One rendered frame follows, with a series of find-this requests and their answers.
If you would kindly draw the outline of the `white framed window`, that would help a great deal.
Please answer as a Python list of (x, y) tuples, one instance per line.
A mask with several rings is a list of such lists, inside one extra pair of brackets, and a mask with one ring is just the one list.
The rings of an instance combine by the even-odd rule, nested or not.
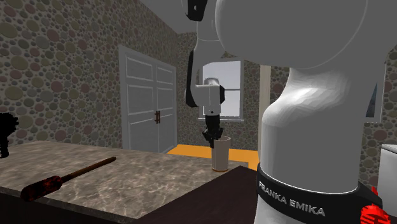
[(243, 71), (244, 61), (240, 58), (223, 58), (205, 65), (200, 70), (200, 83), (206, 78), (217, 78), (225, 89), (225, 101), (221, 104), (222, 121), (242, 122), (243, 119)]

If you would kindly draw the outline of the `tall beige cup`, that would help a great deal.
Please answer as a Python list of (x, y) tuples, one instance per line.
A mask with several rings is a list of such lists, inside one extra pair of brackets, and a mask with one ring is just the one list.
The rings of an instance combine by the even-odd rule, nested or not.
[(231, 138), (221, 136), (214, 140), (214, 147), (211, 148), (212, 170), (226, 172), (228, 170), (229, 149)]

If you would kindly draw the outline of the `grey double door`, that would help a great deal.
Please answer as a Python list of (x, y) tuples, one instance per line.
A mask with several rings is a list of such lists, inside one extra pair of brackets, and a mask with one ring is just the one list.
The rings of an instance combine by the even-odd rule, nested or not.
[(122, 148), (167, 153), (177, 146), (176, 68), (120, 45)]

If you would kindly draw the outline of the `black jagged object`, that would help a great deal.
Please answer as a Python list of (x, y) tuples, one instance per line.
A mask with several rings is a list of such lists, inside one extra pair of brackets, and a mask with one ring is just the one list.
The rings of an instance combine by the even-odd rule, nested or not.
[(10, 113), (0, 113), (0, 158), (9, 156), (8, 136), (16, 131), (18, 124), (17, 117)]

